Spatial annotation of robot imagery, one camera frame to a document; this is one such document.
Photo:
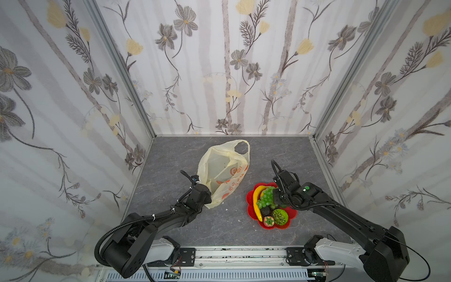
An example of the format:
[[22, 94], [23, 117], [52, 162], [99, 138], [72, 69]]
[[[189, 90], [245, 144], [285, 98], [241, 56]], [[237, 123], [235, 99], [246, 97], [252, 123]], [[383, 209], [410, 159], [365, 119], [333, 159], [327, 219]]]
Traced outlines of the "green fake grapes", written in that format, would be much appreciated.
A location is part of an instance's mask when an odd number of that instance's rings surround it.
[[262, 209], [263, 207], [270, 206], [272, 210], [278, 208], [278, 205], [274, 202], [274, 194], [273, 191], [275, 190], [275, 187], [270, 186], [268, 189], [265, 189], [260, 194], [260, 198], [257, 201], [258, 207]]

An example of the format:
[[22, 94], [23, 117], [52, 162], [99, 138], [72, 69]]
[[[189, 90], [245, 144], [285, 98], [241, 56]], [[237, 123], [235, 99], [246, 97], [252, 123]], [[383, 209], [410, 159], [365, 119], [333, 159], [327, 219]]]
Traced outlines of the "green bumpy fake fruit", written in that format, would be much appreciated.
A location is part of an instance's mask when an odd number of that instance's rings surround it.
[[288, 223], [289, 215], [288, 213], [283, 209], [275, 209], [272, 211], [272, 217], [274, 219], [274, 222], [278, 226], [284, 226]]

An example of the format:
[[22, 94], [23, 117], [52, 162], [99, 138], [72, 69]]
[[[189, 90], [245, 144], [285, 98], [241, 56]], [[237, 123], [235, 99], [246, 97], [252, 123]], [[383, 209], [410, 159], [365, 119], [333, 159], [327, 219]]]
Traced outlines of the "yellow fake banana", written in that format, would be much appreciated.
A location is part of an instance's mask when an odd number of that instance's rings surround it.
[[254, 208], [254, 212], [255, 212], [255, 214], [257, 216], [257, 219], [260, 222], [263, 221], [263, 217], [261, 215], [261, 211], [260, 211], [260, 208], [258, 207], [257, 201], [260, 198], [260, 194], [265, 189], [268, 189], [268, 186], [260, 185], [260, 186], [258, 186], [257, 188], [254, 189], [254, 193], [253, 193], [253, 208]]

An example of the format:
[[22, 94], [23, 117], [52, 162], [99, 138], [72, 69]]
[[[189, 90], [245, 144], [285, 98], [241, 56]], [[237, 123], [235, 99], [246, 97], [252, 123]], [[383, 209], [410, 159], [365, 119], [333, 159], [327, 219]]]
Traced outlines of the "yellow plastic bag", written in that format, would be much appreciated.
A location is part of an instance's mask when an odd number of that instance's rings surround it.
[[245, 140], [210, 147], [197, 168], [200, 183], [211, 192], [211, 203], [205, 207], [213, 209], [222, 204], [238, 188], [249, 166], [250, 144]]

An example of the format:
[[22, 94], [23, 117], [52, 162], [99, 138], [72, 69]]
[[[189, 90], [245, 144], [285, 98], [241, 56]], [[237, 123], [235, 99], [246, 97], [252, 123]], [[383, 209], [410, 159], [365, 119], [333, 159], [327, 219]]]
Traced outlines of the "red flower-shaped plate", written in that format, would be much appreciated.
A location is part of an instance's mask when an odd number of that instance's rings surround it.
[[292, 221], [292, 220], [296, 217], [296, 215], [297, 215], [297, 211], [295, 211], [294, 209], [288, 208], [288, 207], [286, 207], [286, 206], [280, 206], [280, 205], [278, 205], [278, 208], [276, 208], [276, 209], [283, 209], [283, 210], [285, 210], [285, 211], [288, 213], [288, 215], [289, 215], [289, 218], [290, 218], [290, 219], [288, 220], [288, 223], [285, 224], [284, 226], [278, 226], [278, 225], [275, 224], [273, 227], [265, 227], [264, 224], [263, 224], [263, 221], [260, 222], [260, 221], [257, 219], [257, 216], [256, 216], [256, 214], [255, 214], [255, 212], [254, 212], [254, 208], [253, 208], [253, 193], [254, 193], [254, 189], [257, 188], [257, 187], [260, 186], [260, 185], [268, 186], [268, 187], [272, 186], [272, 187], [275, 187], [275, 188], [277, 189], [277, 185], [276, 185], [274, 182], [271, 182], [271, 183], [258, 183], [258, 184], [256, 184], [255, 187], [253, 188], [253, 190], [249, 191], [248, 194], [247, 194], [247, 196], [246, 196], [246, 201], [247, 201], [247, 204], [248, 204], [248, 207], [247, 207], [247, 213], [248, 213], [248, 215], [249, 215], [253, 220], [255, 220], [255, 221], [256, 221], [263, 229], [266, 229], [266, 230], [272, 230], [272, 229], [287, 229], [287, 228], [289, 228], [289, 227], [290, 227], [290, 224], [291, 224], [291, 221]]

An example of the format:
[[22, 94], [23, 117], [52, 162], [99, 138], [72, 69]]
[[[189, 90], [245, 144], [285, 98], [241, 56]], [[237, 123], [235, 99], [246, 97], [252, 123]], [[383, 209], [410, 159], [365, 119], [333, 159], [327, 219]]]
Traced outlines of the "dark fake avocado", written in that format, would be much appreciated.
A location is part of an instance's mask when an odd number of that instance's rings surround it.
[[270, 206], [266, 206], [266, 207], [263, 207], [262, 209], [260, 209], [260, 213], [262, 215], [262, 218], [265, 218], [267, 216], [272, 215], [272, 210], [271, 210]]

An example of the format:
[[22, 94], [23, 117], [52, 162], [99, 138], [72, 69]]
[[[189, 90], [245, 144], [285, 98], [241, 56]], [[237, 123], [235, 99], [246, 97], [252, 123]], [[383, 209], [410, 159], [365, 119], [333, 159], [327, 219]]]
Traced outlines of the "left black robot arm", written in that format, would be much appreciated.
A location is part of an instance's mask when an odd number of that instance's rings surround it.
[[114, 268], [123, 278], [129, 278], [150, 263], [149, 254], [156, 251], [152, 248], [156, 239], [163, 238], [176, 249], [177, 244], [164, 234], [192, 222], [203, 206], [210, 203], [209, 188], [195, 183], [168, 211], [151, 216], [131, 213], [99, 239], [94, 248], [95, 259], [103, 266]]

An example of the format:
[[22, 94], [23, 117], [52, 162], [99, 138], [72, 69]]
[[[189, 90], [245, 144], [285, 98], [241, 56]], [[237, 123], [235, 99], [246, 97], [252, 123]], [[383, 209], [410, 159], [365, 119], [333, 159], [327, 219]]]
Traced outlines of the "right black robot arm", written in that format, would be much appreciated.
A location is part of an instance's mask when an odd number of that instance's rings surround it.
[[309, 210], [345, 232], [354, 245], [313, 237], [317, 256], [359, 268], [375, 282], [397, 282], [410, 262], [404, 234], [396, 227], [385, 228], [347, 209], [317, 185], [300, 183], [299, 177], [274, 164], [274, 181], [279, 189], [275, 201], [290, 208]]

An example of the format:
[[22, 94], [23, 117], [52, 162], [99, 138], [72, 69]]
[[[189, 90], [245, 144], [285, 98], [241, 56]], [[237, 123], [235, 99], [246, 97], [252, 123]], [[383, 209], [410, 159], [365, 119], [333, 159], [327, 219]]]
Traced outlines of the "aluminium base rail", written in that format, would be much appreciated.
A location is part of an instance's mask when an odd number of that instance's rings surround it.
[[302, 246], [237, 246], [237, 247], [187, 247], [173, 266], [142, 267], [131, 277], [130, 282], [155, 282], [150, 270], [170, 270], [180, 275], [183, 270], [208, 269], [303, 269], [314, 281], [337, 281], [346, 270], [364, 271], [330, 260], [309, 255]]

